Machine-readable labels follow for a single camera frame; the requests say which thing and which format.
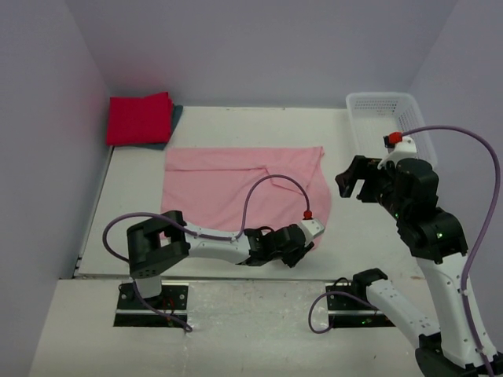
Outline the pink t shirt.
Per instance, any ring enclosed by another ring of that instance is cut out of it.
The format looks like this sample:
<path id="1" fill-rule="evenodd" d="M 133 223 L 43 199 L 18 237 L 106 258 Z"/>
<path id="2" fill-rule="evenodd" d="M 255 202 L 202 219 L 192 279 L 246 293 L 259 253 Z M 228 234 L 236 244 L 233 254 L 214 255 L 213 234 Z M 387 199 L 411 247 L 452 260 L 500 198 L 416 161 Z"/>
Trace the pink t shirt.
<path id="1" fill-rule="evenodd" d="M 186 221 L 236 232 L 279 229 L 303 212 L 326 224 L 332 195 L 321 170 L 325 152 L 309 148 L 173 148 L 167 151 L 160 209 Z"/>

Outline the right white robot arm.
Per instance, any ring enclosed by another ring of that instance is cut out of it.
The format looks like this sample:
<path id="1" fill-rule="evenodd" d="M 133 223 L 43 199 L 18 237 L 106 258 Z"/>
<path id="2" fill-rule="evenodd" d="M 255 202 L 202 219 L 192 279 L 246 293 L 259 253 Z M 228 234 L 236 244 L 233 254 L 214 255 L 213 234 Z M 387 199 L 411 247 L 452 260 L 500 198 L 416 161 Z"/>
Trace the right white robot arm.
<path id="1" fill-rule="evenodd" d="M 480 314 L 472 314 L 473 325 L 466 317 L 463 301 L 476 304 L 471 284 L 462 280 L 468 245 L 461 223 L 437 205 L 438 175 L 422 159 L 379 164 L 379 159 L 355 156 L 336 176 L 340 196 L 350 197 L 362 181 L 358 200 L 378 203 L 395 219 L 400 239 L 424 274 L 437 318 L 422 313 L 379 269 L 354 275 L 354 293 L 404 334 L 423 375 L 500 376 L 502 354 L 490 341 Z"/>

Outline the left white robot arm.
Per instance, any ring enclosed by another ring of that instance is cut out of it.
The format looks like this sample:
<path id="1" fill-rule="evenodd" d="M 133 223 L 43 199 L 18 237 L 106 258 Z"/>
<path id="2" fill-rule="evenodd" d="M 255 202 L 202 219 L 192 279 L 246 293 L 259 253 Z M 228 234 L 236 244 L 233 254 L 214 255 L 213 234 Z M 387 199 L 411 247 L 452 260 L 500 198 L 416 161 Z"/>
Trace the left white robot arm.
<path id="1" fill-rule="evenodd" d="M 186 222 L 178 210 L 155 214 L 127 230 L 130 277 L 139 295 L 147 299 L 161 295 L 161 275 L 186 258 L 251 267 L 280 260 L 292 268 L 324 231 L 316 218 L 277 230 L 262 227 L 227 233 Z"/>

